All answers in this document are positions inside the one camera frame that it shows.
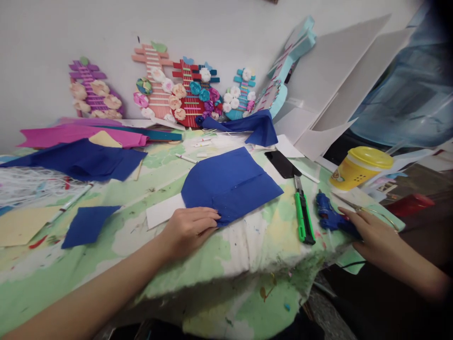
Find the yellow lid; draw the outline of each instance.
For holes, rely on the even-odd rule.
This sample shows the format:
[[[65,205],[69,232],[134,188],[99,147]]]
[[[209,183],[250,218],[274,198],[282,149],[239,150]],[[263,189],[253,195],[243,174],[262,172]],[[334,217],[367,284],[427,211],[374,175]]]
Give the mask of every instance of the yellow lid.
[[[393,166],[393,158],[388,154],[368,146],[357,146],[348,151],[348,154],[364,162],[367,165],[382,169],[390,169]]]

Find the green utility knife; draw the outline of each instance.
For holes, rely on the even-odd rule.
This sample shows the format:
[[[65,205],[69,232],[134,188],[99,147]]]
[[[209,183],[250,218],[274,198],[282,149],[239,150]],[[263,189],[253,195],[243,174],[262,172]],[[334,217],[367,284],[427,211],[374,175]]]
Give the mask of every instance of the green utility knife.
[[[294,198],[296,199],[297,220],[299,222],[299,239],[305,244],[314,245],[316,243],[315,235],[313,234],[313,227],[311,226],[307,198],[302,190],[301,178],[295,175],[294,181],[297,190],[294,194]]]

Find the yellow paper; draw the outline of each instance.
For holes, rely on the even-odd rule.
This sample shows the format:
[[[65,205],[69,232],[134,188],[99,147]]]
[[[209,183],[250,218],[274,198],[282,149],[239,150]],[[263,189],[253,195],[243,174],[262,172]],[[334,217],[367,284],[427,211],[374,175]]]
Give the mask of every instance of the yellow paper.
[[[14,209],[0,216],[0,247],[27,244],[60,208]]]
[[[99,131],[97,134],[88,139],[93,144],[107,146],[107,147],[120,147],[123,146],[113,139],[106,131]]]

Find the blue felt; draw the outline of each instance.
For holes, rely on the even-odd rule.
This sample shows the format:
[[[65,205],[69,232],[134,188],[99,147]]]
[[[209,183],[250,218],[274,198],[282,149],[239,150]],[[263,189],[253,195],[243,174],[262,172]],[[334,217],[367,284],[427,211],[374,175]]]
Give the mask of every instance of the blue felt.
[[[187,208],[217,209],[223,227],[280,196],[283,190],[243,147],[198,162],[181,195]]]
[[[79,208],[61,249],[96,242],[105,220],[119,208],[120,205]]]
[[[0,164],[43,167],[61,171],[81,181],[124,181],[147,155],[136,150],[124,150],[91,143],[87,138],[40,150],[28,156]]]
[[[242,119],[236,119],[225,123],[207,117],[203,121],[203,128],[217,129],[226,132],[253,131],[250,137],[245,141],[262,146],[269,146],[278,143],[277,134],[275,133],[272,116],[269,110],[260,110],[251,116]]]
[[[147,130],[140,127],[116,127],[116,126],[98,126],[98,128],[109,128],[113,130],[129,131],[147,136],[150,140],[181,140],[182,134],[174,134],[164,131]]]

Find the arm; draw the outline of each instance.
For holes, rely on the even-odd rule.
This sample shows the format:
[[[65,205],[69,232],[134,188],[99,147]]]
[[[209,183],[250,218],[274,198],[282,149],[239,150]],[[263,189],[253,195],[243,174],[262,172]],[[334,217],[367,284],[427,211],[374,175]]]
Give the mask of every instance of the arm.
[[[210,208],[176,210],[157,237],[4,339],[90,339],[162,266],[198,249],[217,230],[219,218]]]
[[[363,242],[353,244],[367,261],[412,287],[431,302],[442,302],[451,280],[440,269],[412,249],[398,233],[378,217],[367,212],[354,213],[339,208],[362,235]]]

